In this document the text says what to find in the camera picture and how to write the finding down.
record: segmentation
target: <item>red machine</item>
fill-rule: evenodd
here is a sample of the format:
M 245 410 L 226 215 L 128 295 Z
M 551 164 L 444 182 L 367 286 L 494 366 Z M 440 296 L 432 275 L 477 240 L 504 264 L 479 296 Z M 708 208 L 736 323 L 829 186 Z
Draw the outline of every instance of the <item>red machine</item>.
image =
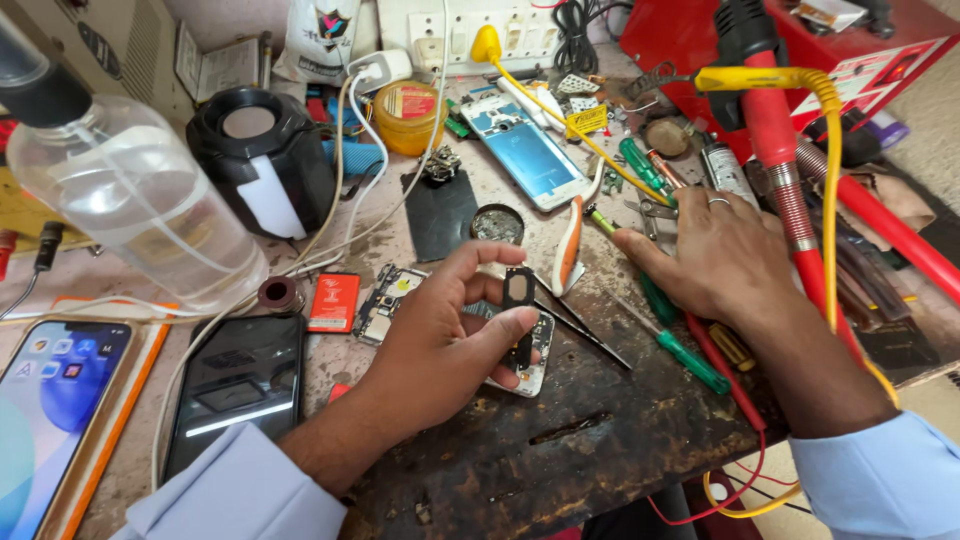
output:
M 960 41 L 960 23 L 938 12 L 923 0 L 889 0 L 890 21 L 896 31 L 881 39 L 866 28 L 816 37 L 783 5 L 765 0 L 786 44 L 790 65 L 815 67 L 835 77 L 844 111 L 859 108 L 866 114 L 859 124 L 882 109 Z M 717 34 L 713 13 L 719 0 L 645 0 L 637 2 L 620 39 L 620 46 L 644 71 L 662 61 L 672 61 L 677 72 L 693 73 L 717 60 Z M 731 145 L 741 163 L 752 154 L 747 130 L 726 133 L 710 112 L 706 98 L 697 97 L 693 85 L 673 83 L 663 92 L 698 127 L 716 132 Z M 794 128 L 802 131 L 820 116 L 817 98 L 807 90 L 787 90 Z

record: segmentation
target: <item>orange jar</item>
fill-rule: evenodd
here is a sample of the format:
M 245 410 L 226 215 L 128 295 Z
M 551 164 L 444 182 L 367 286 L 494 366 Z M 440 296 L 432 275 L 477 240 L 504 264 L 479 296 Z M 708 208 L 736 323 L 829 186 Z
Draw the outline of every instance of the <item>orange jar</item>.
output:
M 391 152 L 417 157 L 426 150 L 433 130 L 437 90 L 415 81 L 397 81 L 376 92 L 373 114 L 383 143 Z M 437 148 L 444 140 L 446 103 L 440 105 L 440 128 L 433 139 Z

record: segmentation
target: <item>human hand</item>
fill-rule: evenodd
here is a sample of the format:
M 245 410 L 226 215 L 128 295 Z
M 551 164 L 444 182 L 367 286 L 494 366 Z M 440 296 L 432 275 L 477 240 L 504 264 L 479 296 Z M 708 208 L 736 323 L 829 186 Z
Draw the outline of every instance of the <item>human hand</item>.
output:
M 616 231 L 613 242 L 680 307 L 733 326 L 745 313 L 802 298 L 776 216 L 726 191 L 685 187 L 674 197 L 680 205 L 675 257 L 629 229 Z M 713 198 L 730 203 L 708 204 Z
M 508 388 L 519 384 L 516 374 L 498 362 L 540 313 L 519 307 L 488 321 L 462 308 L 502 300 L 503 281 L 478 273 L 479 264 L 514 265 L 525 259 L 526 252 L 512 244 L 468 242 L 403 298 L 373 364 L 350 390 L 380 403 L 382 421 L 396 431 L 397 441 L 453 416 L 487 375 Z M 539 359 L 536 351 L 532 359 Z

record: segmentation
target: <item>yellow sticker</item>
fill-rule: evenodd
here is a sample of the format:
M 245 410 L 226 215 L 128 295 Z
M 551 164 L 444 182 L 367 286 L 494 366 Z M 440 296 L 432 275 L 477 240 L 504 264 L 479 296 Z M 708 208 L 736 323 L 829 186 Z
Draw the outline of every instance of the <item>yellow sticker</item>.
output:
M 588 134 L 593 130 L 599 130 L 600 128 L 607 127 L 607 106 L 601 105 L 599 107 L 594 107 L 590 110 L 584 110 L 583 112 L 576 112 L 570 114 L 566 121 L 573 125 L 578 132 L 582 134 Z M 576 136 L 570 128 L 566 128 L 566 138 L 571 138 Z

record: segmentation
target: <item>shirt sleeve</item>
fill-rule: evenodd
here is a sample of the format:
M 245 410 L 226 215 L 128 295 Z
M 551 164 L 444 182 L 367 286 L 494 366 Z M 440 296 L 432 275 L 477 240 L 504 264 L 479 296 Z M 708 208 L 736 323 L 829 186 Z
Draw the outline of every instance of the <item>shirt sleeve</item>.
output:
M 249 423 L 230 426 L 112 540 L 334 540 L 347 509 Z
M 834 538 L 960 537 L 960 448 L 916 414 L 790 448 Z

